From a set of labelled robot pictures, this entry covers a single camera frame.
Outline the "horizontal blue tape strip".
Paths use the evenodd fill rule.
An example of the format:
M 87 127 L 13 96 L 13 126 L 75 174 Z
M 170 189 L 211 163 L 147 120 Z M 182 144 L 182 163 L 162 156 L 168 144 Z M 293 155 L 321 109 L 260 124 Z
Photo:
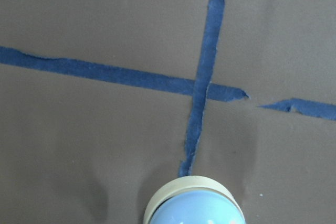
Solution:
M 192 96 L 195 81 L 69 58 L 33 56 L 1 46 L 1 63 L 5 65 L 112 82 L 126 86 Z

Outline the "long vertical blue tape strip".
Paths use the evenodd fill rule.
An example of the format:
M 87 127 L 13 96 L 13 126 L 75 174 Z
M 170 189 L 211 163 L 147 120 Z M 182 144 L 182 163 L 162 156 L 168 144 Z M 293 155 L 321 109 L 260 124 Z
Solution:
M 189 176 L 192 173 L 202 133 L 207 93 L 212 80 L 224 8 L 225 0 L 208 1 L 201 54 L 193 88 L 192 108 L 186 130 L 185 160 L 180 164 L 178 177 Z

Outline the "short blue tape piece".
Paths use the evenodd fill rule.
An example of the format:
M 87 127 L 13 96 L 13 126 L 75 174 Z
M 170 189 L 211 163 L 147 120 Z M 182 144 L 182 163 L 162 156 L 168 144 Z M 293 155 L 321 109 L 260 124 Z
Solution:
M 291 98 L 259 106 L 282 112 L 297 112 L 305 116 L 335 121 L 335 104 Z

